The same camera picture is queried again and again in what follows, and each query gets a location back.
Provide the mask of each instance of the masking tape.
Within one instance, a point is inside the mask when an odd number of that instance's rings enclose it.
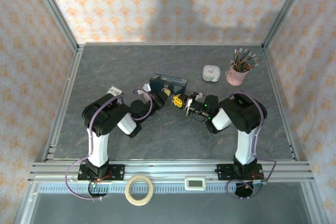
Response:
[[[146,195],[146,197],[144,197],[143,199],[134,199],[131,195],[131,186],[134,184],[134,182],[141,180],[144,181],[147,185],[148,185],[148,194]],[[143,206],[146,205],[153,197],[154,194],[154,186],[151,182],[151,180],[143,175],[135,175],[133,177],[131,177],[125,187],[125,196],[126,199],[133,205],[135,206]]]

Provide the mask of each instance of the purple cable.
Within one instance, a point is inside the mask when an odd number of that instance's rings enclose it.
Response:
[[[257,140],[258,140],[258,134],[259,134],[259,131],[261,130],[262,125],[264,124],[264,119],[265,119],[265,118],[264,118],[264,113],[262,112],[262,109],[261,109],[260,105],[258,104],[258,102],[252,97],[251,94],[246,93],[246,92],[244,92],[244,91],[238,91],[238,92],[235,92],[234,94],[243,94],[243,95],[247,96],[247,97],[254,103],[254,105],[257,107],[257,109],[258,109],[258,111],[259,111],[259,113],[260,113],[260,123],[259,123],[259,125],[258,125],[258,127],[257,127],[257,130],[255,131],[255,133],[254,133],[254,135],[253,135],[253,139],[252,139],[252,155],[253,155],[256,159],[259,159],[259,160],[261,160],[261,161],[267,161],[267,162],[273,162],[273,163],[274,163],[274,164],[273,164],[273,167],[272,167],[272,169],[271,169],[271,171],[269,172],[269,174],[268,174],[268,176],[267,176],[267,178],[266,178],[266,182],[268,182],[268,181],[269,181],[269,178],[271,177],[271,175],[272,175],[272,173],[273,173],[273,171],[274,171],[274,169],[275,169],[275,167],[276,167],[276,165],[277,165],[277,162],[276,162],[275,160],[273,160],[273,159],[265,159],[265,158],[260,158],[260,157],[258,158],[258,157],[257,157],[257,153],[254,151],[254,150],[255,150],[255,147],[256,147]],[[234,198],[234,199],[245,199],[245,198],[235,197],[235,196],[231,195],[231,194],[228,192],[228,185],[229,185],[231,182],[234,182],[234,181],[243,183],[244,185],[247,185],[246,182],[244,182],[244,181],[242,181],[242,180],[240,180],[240,179],[231,179],[231,180],[229,180],[229,181],[226,183],[226,185],[225,185],[225,190],[226,190],[227,194],[228,194],[230,197]],[[257,195],[261,192],[262,189],[263,189],[263,187],[262,187],[256,194],[251,195],[249,198],[254,197],[254,196],[257,196]]]
[[[149,110],[148,110],[148,112],[147,112],[146,115],[144,115],[144,116],[142,116],[142,117],[140,117],[140,118],[134,118],[134,117],[131,116],[132,119],[135,120],[135,121],[139,121],[139,120],[145,119],[147,116],[149,116],[149,114],[151,113],[152,108],[153,108],[153,99],[152,99],[151,95],[150,95],[147,91],[145,91],[145,90],[143,90],[143,89],[134,89],[134,90],[133,90],[133,94],[137,94],[137,91],[138,91],[138,90],[144,92],[144,93],[147,95],[147,97],[148,97],[149,100],[151,101],[151,105],[150,105]]]
[[[70,186],[68,185],[68,174],[71,168],[74,167],[74,165],[76,165],[78,162],[82,162],[84,160],[86,160],[87,158],[89,158],[92,154],[93,154],[93,132],[92,132],[92,125],[94,120],[96,119],[96,116],[99,114],[100,111],[102,111],[107,105],[109,105],[111,102],[113,102],[115,99],[121,98],[122,95],[116,95],[115,97],[112,97],[110,100],[108,100],[106,103],[104,103],[99,109],[97,109],[97,111],[93,114],[90,124],[89,124],[89,132],[90,132],[90,142],[91,142],[91,151],[88,154],[88,156],[83,157],[79,160],[76,160],[75,162],[73,162],[69,168],[67,169],[67,171],[65,172],[65,185],[68,188],[68,190],[75,195],[76,197],[80,198],[80,199],[88,199],[88,200],[96,200],[97,198],[88,198],[88,197],[84,197],[84,196],[80,196],[79,194],[76,194],[73,190],[71,190]]]

